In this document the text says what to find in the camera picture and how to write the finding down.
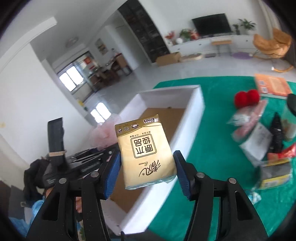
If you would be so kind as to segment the red yarn ball right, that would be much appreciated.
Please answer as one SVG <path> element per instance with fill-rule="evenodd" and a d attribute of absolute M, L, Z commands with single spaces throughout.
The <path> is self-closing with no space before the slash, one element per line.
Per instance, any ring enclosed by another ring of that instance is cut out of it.
<path fill-rule="evenodd" d="M 260 101 L 259 92 L 256 89 L 251 89 L 247 92 L 248 105 L 256 105 Z"/>

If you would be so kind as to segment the red yarn ball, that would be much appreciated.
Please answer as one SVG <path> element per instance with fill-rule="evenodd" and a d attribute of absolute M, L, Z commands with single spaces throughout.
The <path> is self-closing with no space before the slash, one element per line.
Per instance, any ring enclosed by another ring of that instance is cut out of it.
<path fill-rule="evenodd" d="M 234 96 L 234 105 L 237 109 L 244 108 L 248 106 L 248 96 L 247 92 L 240 91 Z"/>
<path fill-rule="evenodd" d="M 259 92 L 256 89 L 251 89 L 247 92 L 248 105 L 256 105 L 260 101 Z"/>

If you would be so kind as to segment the red flower vase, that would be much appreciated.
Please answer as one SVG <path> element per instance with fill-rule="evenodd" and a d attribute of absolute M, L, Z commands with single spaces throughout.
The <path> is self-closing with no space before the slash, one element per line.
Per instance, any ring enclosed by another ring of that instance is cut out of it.
<path fill-rule="evenodd" d="M 165 35 L 165 39 L 167 41 L 168 46 L 173 46 L 175 45 L 175 31 L 170 31 Z"/>

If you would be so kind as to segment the small wooden stool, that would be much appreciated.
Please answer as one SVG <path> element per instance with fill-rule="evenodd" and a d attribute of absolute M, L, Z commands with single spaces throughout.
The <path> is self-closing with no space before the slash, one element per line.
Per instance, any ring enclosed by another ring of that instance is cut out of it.
<path fill-rule="evenodd" d="M 217 48 L 218 56 L 221 56 L 221 51 L 220 51 L 221 46 L 227 46 L 229 50 L 228 51 L 229 55 L 230 56 L 232 55 L 232 51 L 231 51 L 232 40 L 212 41 L 211 44 L 212 46 L 215 46 Z"/>

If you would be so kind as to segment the white tv cabinet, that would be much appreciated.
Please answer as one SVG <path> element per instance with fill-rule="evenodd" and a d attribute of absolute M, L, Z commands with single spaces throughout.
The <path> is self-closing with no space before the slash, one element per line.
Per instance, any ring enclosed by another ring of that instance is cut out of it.
<path fill-rule="evenodd" d="M 228 35 L 228 36 L 219 36 L 219 37 L 211 37 L 211 38 L 203 38 L 194 41 L 188 41 L 181 44 L 176 44 L 171 47 L 168 47 L 171 53 L 180 52 L 183 55 L 190 54 L 210 54 L 216 53 L 217 48 L 212 46 L 212 41 L 220 41 L 220 40 L 232 40 L 231 51 L 232 53 L 236 52 L 247 52 L 253 53 L 256 48 L 253 45 L 253 36 L 250 35 Z M 229 54 L 229 50 L 227 46 L 220 47 L 221 54 L 226 53 Z"/>

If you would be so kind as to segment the clear plastic jar black lid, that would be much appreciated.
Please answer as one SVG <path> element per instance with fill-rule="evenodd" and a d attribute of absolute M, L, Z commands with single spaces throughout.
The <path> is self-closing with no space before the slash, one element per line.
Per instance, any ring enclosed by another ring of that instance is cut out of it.
<path fill-rule="evenodd" d="M 296 124 L 295 124 L 295 105 L 296 95 L 288 94 L 283 113 L 281 115 L 282 131 L 285 140 L 290 142 L 295 138 Z"/>

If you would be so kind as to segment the pink mask bag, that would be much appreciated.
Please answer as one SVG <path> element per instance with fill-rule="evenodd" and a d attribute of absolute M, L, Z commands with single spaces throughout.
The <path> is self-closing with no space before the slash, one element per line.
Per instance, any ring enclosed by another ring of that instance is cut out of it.
<path fill-rule="evenodd" d="M 227 124 L 237 128 L 232 133 L 232 137 L 235 141 L 240 142 L 251 133 L 262 117 L 267 104 L 268 100 L 263 99 L 260 100 L 257 105 L 241 108 L 233 114 Z"/>

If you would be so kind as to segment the pink plastic bag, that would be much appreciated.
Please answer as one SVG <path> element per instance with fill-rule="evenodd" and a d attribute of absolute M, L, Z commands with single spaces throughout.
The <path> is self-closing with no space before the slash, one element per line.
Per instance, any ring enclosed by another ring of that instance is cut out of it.
<path fill-rule="evenodd" d="M 116 144 L 115 125 L 120 121 L 121 117 L 113 113 L 104 123 L 98 124 L 90 134 L 89 142 L 91 147 L 102 150 Z"/>

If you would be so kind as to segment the dark bookshelf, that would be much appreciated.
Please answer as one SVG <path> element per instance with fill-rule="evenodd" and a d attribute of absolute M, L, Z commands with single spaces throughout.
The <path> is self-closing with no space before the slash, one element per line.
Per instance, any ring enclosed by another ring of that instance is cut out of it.
<path fill-rule="evenodd" d="M 139 1 L 126 1 L 118 11 L 123 16 L 152 63 L 160 56 L 169 54 L 159 30 Z"/>

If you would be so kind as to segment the orange lounge chair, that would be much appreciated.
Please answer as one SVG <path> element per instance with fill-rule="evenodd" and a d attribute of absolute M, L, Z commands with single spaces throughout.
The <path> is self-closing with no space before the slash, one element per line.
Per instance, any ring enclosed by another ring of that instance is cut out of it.
<path fill-rule="evenodd" d="M 292 37 L 277 28 L 273 28 L 273 38 L 270 40 L 264 39 L 259 34 L 253 36 L 253 45 L 255 48 L 271 59 L 284 57 L 290 49 L 291 44 Z"/>

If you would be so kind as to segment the white storage box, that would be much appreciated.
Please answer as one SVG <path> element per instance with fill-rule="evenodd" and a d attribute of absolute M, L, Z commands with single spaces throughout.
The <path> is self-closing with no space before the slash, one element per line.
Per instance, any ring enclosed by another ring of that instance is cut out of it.
<path fill-rule="evenodd" d="M 159 88 L 143 91 L 120 112 L 122 123 L 159 115 L 172 151 L 187 158 L 205 109 L 200 85 Z M 126 190 L 120 171 L 111 196 L 102 201 L 107 226 L 119 235 L 144 232 L 171 192 L 175 181 Z"/>

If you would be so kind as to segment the red yarn ball left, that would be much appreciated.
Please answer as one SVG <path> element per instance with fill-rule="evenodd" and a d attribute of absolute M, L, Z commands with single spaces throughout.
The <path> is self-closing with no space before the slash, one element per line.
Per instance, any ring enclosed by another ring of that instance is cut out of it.
<path fill-rule="evenodd" d="M 244 108 L 248 106 L 248 96 L 247 92 L 240 91 L 234 96 L 234 105 L 237 109 Z"/>

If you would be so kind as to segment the orange book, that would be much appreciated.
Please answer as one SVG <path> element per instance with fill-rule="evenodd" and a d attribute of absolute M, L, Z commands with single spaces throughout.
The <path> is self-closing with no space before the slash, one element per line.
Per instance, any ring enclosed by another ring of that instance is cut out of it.
<path fill-rule="evenodd" d="M 261 97 L 286 99 L 289 94 L 292 94 L 292 90 L 284 78 L 255 74 L 254 80 Z"/>

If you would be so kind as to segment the black television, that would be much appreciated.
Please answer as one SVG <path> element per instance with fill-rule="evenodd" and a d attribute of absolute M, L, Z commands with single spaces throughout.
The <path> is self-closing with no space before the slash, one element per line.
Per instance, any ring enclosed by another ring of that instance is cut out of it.
<path fill-rule="evenodd" d="M 226 14 L 215 14 L 192 19 L 200 36 L 229 34 L 232 32 Z"/>

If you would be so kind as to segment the purple round mat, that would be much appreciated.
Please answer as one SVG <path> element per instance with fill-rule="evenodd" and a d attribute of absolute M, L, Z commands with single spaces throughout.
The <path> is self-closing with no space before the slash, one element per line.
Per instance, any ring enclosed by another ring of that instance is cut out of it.
<path fill-rule="evenodd" d="M 248 60 L 252 58 L 252 55 L 247 52 L 236 52 L 232 54 L 232 57 L 235 59 Z"/>

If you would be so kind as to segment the cardboard box on floor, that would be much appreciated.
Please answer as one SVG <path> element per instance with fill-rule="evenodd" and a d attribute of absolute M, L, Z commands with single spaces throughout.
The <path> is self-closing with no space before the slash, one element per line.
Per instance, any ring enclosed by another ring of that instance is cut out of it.
<path fill-rule="evenodd" d="M 156 63 L 158 66 L 171 65 L 171 64 L 179 63 L 180 58 L 181 58 L 180 52 L 175 52 L 175 53 L 158 57 L 156 59 Z"/>

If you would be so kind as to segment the gold tissue pack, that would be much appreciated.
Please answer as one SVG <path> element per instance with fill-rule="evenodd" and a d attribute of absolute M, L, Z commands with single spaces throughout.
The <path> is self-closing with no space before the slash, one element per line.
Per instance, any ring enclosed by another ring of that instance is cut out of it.
<path fill-rule="evenodd" d="M 119 123 L 115 132 L 127 190 L 174 180 L 176 165 L 158 115 Z"/>

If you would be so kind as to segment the white mask package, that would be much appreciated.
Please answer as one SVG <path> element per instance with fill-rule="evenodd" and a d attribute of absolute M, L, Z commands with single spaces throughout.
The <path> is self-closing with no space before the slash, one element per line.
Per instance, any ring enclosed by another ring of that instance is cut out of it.
<path fill-rule="evenodd" d="M 239 147 L 251 164 L 257 167 L 261 165 L 272 140 L 272 133 L 262 123 L 258 123 L 248 139 Z"/>

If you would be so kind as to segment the yellow black package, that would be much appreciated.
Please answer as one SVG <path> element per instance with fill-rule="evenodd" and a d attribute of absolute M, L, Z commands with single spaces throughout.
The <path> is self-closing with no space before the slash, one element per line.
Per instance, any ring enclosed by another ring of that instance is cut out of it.
<path fill-rule="evenodd" d="M 264 162 L 259 167 L 259 190 L 278 187 L 286 184 L 292 178 L 292 162 L 290 158 L 283 158 Z"/>

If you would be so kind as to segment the red snack packet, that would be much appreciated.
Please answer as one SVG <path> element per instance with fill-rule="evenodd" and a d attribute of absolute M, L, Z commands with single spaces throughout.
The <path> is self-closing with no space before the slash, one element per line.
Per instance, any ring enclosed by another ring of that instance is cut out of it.
<path fill-rule="evenodd" d="M 294 158 L 296 156 L 296 145 L 295 143 L 289 146 L 288 148 L 284 149 L 280 153 L 268 153 L 267 159 L 269 161 L 279 160 L 283 158 Z"/>

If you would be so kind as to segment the potted green plant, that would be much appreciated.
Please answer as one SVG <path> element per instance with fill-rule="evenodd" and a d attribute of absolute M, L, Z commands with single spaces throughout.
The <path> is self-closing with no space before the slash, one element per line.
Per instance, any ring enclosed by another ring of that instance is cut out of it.
<path fill-rule="evenodd" d="M 238 19 L 240 27 L 243 27 L 247 35 L 254 35 L 256 30 L 256 23 L 248 21 L 247 19 Z"/>

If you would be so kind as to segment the black beaded pouch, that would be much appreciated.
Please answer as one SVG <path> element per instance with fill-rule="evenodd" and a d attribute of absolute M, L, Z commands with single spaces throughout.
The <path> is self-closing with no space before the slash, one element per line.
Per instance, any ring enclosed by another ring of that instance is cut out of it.
<path fill-rule="evenodd" d="M 280 153 L 283 150 L 284 136 L 282 131 L 282 123 L 281 123 L 280 115 L 277 112 L 274 114 L 269 131 L 273 136 L 271 144 L 269 146 L 269 152 Z"/>

